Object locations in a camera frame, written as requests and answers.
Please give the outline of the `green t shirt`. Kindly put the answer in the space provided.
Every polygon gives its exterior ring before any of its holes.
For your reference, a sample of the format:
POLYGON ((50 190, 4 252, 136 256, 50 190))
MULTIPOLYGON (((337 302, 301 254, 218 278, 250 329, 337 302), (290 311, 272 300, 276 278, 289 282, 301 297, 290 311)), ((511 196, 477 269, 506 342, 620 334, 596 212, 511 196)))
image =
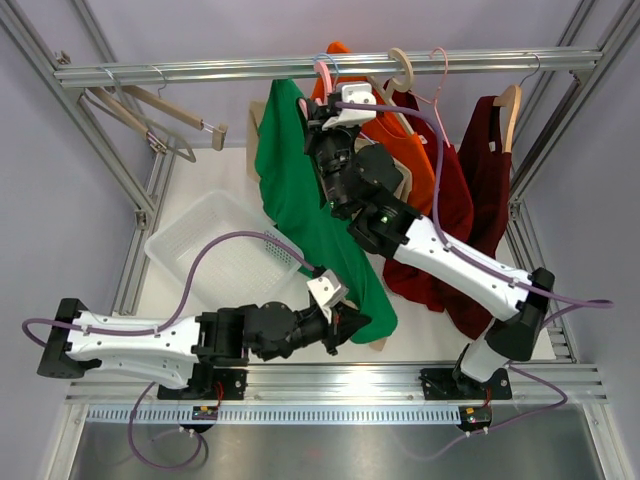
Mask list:
POLYGON ((378 274, 347 233, 347 224, 320 206, 311 159, 303 153, 297 107, 301 97, 294 81, 271 82, 254 161, 263 210, 309 263, 333 270, 349 289, 347 299, 371 318, 352 341, 375 342, 394 332, 398 318, 378 274))

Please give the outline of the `pink plastic hanger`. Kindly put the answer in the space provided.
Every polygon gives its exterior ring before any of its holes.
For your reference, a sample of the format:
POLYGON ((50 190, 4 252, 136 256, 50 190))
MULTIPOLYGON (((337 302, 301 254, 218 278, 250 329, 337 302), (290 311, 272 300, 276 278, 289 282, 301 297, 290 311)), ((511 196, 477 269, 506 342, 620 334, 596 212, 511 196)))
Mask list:
POLYGON ((327 64, 322 60, 315 61, 314 72, 317 80, 312 98, 316 105, 323 106, 327 104, 329 95, 334 92, 332 77, 327 64))

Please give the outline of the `beige t shirt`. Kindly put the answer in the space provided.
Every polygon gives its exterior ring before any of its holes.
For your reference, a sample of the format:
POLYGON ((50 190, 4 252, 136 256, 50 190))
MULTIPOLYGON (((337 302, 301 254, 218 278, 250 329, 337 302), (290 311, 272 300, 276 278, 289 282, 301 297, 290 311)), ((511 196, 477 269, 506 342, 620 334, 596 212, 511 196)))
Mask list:
MULTIPOLYGON (((259 127, 262 123, 265 109, 265 101, 252 100, 249 102, 245 150, 246 174, 255 183, 260 181, 255 162, 259 143, 259 127)), ((402 180, 396 187, 394 196, 400 200, 407 200, 412 188, 412 174, 406 166, 396 159, 394 159, 394 165, 402 175, 402 180)))

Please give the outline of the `light blue wire hanger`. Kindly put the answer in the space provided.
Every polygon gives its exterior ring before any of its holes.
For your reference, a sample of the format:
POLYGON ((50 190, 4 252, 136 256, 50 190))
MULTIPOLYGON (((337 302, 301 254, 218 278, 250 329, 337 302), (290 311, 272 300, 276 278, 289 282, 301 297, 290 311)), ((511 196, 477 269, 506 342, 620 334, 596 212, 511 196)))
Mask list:
POLYGON ((341 69, 336 58, 330 53, 320 52, 314 55, 312 57, 312 60, 314 62, 315 68, 317 64, 324 65, 324 68, 327 71, 326 77, 331 79, 332 88, 335 88, 341 77, 341 69), (330 73, 329 71, 329 65, 333 67, 332 73, 330 73))

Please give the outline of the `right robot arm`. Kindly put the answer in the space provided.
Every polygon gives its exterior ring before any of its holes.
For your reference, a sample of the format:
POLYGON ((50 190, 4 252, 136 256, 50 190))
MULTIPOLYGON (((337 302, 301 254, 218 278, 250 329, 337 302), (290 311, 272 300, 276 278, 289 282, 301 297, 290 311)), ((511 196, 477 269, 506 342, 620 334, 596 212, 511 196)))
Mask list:
POLYGON ((366 252, 424 271, 487 310, 489 326, 460 354, 452 373, 464 397, 484 390, 509 362, 530 359, 548 311, 554 275, 508 268, 437 228, 434 220, 396 198, 386 181, 395 172, 381 145, 355 148, 364 122, 381 106, 332 98, 319 105, 298 101, 320 204, 347 222, 348 233, 366 252))

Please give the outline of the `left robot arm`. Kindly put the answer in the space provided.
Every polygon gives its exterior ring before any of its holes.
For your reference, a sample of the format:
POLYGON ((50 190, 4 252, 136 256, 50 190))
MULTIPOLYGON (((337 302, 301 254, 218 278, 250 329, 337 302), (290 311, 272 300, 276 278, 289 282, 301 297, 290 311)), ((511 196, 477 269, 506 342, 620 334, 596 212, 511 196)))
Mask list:
POLYGON ((37 373, 72 380, 104 371, 202 399, 212 392, 217 369, 245 366, 251 356, 287 359, 315 343, 334 355, 370 322, 342 302, 326 308, 312 302, 302 310, 269 302, 183 317, 162 329, 155 320, 96 316, 80 300, 64 298, 37 373))

